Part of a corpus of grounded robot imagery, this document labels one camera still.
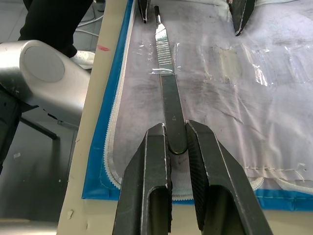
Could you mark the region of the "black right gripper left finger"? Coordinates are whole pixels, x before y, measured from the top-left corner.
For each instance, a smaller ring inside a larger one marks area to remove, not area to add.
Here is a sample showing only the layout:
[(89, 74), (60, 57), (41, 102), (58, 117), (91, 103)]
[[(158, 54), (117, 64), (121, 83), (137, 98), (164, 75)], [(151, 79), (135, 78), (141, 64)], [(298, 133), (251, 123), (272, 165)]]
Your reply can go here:
[(124, 171), (112, 233), (169, 234), (172, 188), (168, 141), (159, 123), (147, 130)]

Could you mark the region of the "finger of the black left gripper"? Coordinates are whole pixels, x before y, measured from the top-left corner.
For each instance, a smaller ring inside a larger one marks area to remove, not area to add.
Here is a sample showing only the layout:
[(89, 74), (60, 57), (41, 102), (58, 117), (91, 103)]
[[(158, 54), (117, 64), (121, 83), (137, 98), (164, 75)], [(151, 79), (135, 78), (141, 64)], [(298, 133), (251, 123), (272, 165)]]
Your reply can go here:
[(146, 24), (148, 22), (148, 12), (150, 8), (150, 0), (138, 0), (138, 8), (140, 11), (141, 19)]
[(256, 0), (229, 0), (228, 6), (232, 15), (235, 36), (242, 33), (252, 12), (254, 11)]

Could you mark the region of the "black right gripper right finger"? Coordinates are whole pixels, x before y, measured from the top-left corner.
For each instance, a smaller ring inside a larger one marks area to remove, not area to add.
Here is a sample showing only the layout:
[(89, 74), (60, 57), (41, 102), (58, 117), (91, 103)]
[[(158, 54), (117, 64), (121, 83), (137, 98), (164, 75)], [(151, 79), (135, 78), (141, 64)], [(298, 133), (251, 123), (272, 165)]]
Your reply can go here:
[(203, 235), (270, 235), (242, 166), (206, 125), (186, 122), (198, 228)]

